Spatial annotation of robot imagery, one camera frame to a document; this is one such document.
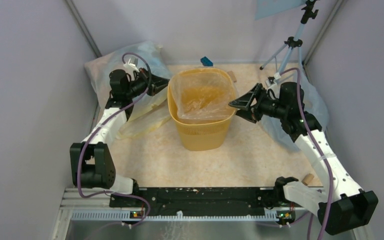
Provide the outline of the large stuffed bag left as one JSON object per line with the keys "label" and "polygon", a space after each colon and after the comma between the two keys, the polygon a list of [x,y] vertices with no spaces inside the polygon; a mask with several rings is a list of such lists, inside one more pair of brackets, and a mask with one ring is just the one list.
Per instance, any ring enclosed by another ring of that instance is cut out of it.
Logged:
{"label": "large stuffed bag left", "polygon": [[122,47],[107,55],[89,61],[84,64],[84,67],[101,108],[105,107],[110,96],[110,72],[122,69],[131,76],[133,75],[133,70],[124,66],[122,55],[127,52],[135,53],[144,58],[150,66],[151,73],[155,76],[166,79],[172,77],[172,73],[162,59],[161,50],[157,44],[150,40]]}

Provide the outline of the yellow plastic trash bin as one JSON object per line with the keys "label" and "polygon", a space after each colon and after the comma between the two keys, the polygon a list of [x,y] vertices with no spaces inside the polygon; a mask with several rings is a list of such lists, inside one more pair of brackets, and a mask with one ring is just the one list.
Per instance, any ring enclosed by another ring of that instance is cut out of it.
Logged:
{"label": "yellow plastic trash bin", "polygon": [[171,95],[171,90],[168,85],[167,90],[168,110],[171,118],[174,120],[177,132],[179,134],[181,143],[189,151],[206,151],[220,147],[229,130],[231,120],[236,113],[233,113],[225,120],[201,122],[198,124],[191,124],[183,122],[176,117],[174,100]]}

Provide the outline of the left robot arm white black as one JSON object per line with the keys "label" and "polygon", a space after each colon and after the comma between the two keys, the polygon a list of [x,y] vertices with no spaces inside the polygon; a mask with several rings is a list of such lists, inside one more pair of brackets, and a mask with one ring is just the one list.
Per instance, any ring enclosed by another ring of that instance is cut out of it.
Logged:
{"label": "left robot arm white black", "polygon": [[116,173],[110,153],[119,129],[131,119],[135,104],[145,96],[153,97],[164,90],[169,79],[156,76],[145,68],[132,74],[123,69],[109,73],[109,98],[103,114],[92,132],[69,148],[72,182],[79,189],[98,188],[120,193],[129,207],[140,202],[135,181]]}

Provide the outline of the clear plastic trash bag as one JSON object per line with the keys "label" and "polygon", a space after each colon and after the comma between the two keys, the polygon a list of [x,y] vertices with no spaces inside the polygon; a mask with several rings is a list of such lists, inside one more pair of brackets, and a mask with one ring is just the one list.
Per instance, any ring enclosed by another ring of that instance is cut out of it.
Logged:
{"label": "clear plastic trash bag", "polygon": [[231,77],[219,68],[185,70],[169,81],[175,116],[182,122],[199,124],[228,119],[235,113],[229,102],[237,96]]}

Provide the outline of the light blue tripod stand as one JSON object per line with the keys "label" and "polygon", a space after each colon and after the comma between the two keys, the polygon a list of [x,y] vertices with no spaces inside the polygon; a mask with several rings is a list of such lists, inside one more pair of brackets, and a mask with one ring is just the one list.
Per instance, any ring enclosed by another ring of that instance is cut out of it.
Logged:
{"label": "light blue tripod stand", "polygon": [[[296,33],[293,36],[288,37],[286,41],[284,41],[284,44],[263,64],[259,67],[259,69],[262,71],[273,59],[275,59],[275,67],[276,72],[275,75],[280,75],[281,72],[283,72],[287,66],[287,64],[290,61],[290,58],[292,56],[292,53],[295,48],[300,48],[303,44],[303,41],[300,39],[304,28],[307,24],[307,22],[310,19],[315,19],[318,15],[318,9],[314,9],[314,5],[316,4],[316,0],[305,0],[303,2],[304,7],[301,9],[303,11],[303,15],[301,17],[299,26],[297,28]],[[280,64],[280,66],[277,66],[277,56],[279,53],[281,53],[285,48],[287,48],[286,54]]]}

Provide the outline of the yellow plastic bag on floor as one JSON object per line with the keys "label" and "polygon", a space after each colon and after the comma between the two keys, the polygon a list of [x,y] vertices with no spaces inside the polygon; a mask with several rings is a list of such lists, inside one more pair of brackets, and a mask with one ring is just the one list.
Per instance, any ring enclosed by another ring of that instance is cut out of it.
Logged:
{"label": "yellow plastic bag on floor", "polygon": [[117,140],[134,139],[157,130],[171,119],[168,101],[164,100],[160,105],[152,108],[151,111],[128,121],[118,131]]}

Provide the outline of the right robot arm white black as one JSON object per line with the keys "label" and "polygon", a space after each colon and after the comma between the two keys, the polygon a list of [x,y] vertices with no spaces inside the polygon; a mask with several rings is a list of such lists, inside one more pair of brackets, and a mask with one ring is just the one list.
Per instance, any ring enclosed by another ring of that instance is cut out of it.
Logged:
{"label": "right robot arm white black", "polygon": [[273,200],[279,206],[290,202],[315,215],[322,230],[340,234],[367,225],[379,202],[373,191],[364,190],[343,167],[330,147],[321,124],[304,109],[304,90],[295,82],[280,86],[279,96],[260,83],[229,106],[236,115],[251,123],[264,116],[280,121],[282,130],[304,153],[324,190],[319,192],[294,177],[279,177],[274,184]]}

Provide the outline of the blue toy brick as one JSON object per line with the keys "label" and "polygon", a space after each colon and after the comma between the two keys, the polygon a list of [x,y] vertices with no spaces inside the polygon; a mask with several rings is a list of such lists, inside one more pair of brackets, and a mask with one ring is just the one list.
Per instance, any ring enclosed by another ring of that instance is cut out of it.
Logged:
{"label": "blue toy brick", "polygon": [[213,67],[214,63],[206,56],[200,58],[200,62],[204,67]]}

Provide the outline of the wooden cylinder near right base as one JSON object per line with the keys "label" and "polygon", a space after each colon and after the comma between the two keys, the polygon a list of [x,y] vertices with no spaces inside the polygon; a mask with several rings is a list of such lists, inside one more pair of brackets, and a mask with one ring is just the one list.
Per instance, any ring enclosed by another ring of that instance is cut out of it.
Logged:
{"label": "wooden cylinder near right base", "polygon": [[314,179],[314,175],[312,173],[308,173],[302,180],[301,182],[305,185],[308,186]]}

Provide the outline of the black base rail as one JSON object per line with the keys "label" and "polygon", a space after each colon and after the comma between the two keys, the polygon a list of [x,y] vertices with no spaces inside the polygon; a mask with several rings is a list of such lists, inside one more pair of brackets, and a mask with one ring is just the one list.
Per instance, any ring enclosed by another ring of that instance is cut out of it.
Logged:
{"label": "black base rail", "polygon": [[151,217],[174,216],[179,211],[186,217],[245,217],[292,205],[281,201],[271,187],[148,187],[133,194],[139,199],[113,194],[109,206],[139,210],[150,206]]}

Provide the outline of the blue stuffed bag right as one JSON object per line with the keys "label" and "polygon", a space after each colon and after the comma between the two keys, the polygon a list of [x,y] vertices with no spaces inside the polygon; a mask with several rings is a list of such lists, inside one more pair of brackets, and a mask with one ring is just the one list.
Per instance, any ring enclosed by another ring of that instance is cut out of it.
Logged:
{"label": "blue stuffed bag right", "polygon": [[[304,91],[304,93],[301,94],[301,97],[303,98],[302,105],[304,106],[304,110],[314,115],[317,121],[321,124],[322,128],[325,129],[329,123],[327,105],[316,88],[309,82],[304,69],[301,66],[299,66],[298,69],[301,73],[300,86]],[[280,120],[264,116],[259,122],[259,125],[273,140],[289,152],[300,151],[290,136],[283,131]]]}

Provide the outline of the wooden block rear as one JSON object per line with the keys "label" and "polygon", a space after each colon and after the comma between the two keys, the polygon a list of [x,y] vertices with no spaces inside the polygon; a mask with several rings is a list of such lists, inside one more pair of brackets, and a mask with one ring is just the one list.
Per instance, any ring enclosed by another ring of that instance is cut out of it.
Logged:
{"label": "wooden block rear", "polygon": [[236,75],[233,71],[228,71],[227,74],[229,75],[229,77],[231,78],[231,80],[236,83],[237,82],[237,78],[236,78]]}

